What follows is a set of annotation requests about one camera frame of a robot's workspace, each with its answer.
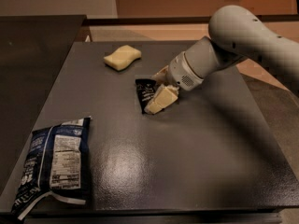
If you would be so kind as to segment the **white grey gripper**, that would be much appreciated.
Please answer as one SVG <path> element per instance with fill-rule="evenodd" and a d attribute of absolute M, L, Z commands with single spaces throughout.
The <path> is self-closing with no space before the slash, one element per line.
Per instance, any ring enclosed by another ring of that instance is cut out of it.
<path fill-rule="evenodd" d="M 190 68 L 184 51 L 168 66 L 154 74 L 151 79 L 157 84 L 162 84 L 145 107 L 145 112 L 152 115 L 167 108 L 178 99 L 178 87 L 175 86 L 179 86 L 185 91 L 191 91 L 203 82 L 203 79 Z"/>

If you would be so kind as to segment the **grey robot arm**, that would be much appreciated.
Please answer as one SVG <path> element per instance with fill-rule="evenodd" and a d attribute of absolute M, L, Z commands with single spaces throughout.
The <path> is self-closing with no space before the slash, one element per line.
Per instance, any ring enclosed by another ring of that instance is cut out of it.
<path fill-rule="evenodd" d="M 251 59 L 266 69 L 293 94 L 299 92 L 299 43 L 268 29 L 240 6 L 217 10 L 208 35 L 177 55 L 152 78 L 158 89 L 144 108 L 156 114 L 178 99 L 178 91 L 191 91 L 209 75 Z"/>

